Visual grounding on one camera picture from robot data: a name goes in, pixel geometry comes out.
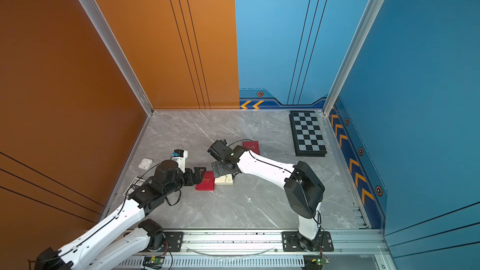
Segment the cream lotus print box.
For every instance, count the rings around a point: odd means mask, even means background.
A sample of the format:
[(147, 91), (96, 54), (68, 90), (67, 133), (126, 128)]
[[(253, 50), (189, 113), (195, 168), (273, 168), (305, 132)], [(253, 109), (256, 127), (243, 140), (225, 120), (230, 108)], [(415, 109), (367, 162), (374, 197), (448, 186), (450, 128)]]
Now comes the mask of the cream lotus print box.
[(214, 181), (216, 186), (232, 186), (233, 176), (231, 174), (227, 174), (225, 176), (217, 177)]

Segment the red jewelry box lid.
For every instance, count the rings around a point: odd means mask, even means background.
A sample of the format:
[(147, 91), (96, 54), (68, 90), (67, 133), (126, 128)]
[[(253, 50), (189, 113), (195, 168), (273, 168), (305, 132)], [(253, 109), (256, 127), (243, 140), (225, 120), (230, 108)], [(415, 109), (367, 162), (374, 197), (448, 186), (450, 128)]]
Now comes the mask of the red jewelry box lid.
[(260, 155), (260, 145), (258, 141), (244, 141), (242, 143), (242, 146), (254, 152), (257, 155)]

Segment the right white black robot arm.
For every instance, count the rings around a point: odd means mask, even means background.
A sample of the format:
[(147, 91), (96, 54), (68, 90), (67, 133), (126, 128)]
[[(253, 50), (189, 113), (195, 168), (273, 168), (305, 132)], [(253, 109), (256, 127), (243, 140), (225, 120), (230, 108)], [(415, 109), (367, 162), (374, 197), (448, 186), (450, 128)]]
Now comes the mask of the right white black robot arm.
[(307, 251), (322, 249), (321, 203), (325, 186), (309, 164), (274, 161), (243, 146), (232, 149), (220, 140), (207, 152), (215, 159), (212, 170), (216, 178), (253, 175), (282, 188), (290, 208), (299, 216), (297, 238), (300, 246)]

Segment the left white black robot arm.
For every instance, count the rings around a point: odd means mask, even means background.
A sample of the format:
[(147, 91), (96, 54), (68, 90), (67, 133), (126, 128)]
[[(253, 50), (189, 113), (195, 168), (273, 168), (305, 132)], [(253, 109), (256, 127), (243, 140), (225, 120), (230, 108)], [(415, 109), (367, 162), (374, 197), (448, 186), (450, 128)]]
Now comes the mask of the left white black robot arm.
[(164, 229), (148, 215), (170, 194), (201, 184), (206, 172), (205, 167), (181, 170), (172, 159), (162, 161), (152, 176), (96, 226), (56, 251), (50, 247), (43, 251), (33, 261), (35, 269), (111, 270), (146, 249), (165, 250)]

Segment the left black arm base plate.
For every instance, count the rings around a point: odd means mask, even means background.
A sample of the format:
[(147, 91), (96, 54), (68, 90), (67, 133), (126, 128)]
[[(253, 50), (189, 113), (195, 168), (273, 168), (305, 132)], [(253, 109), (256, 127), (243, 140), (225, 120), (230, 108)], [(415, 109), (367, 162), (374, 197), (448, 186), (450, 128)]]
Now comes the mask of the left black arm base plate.
[(144, 252), (150, 253), (178, 253), (181, 251), (184, 232), (182, 231), (166, 231), (157, 233), (151, 237), (147, 248)]

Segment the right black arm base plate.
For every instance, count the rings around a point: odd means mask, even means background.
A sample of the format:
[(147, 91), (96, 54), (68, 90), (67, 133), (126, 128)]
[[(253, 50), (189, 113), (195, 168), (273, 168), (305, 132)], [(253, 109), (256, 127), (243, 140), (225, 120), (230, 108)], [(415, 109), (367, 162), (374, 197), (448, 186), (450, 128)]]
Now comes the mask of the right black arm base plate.
[(313, 240), (297, 231), (283, 231), (281, 237), (285, 252), (333, 252), (335, 250), (330, 232), (323, 230), (319, 231)]

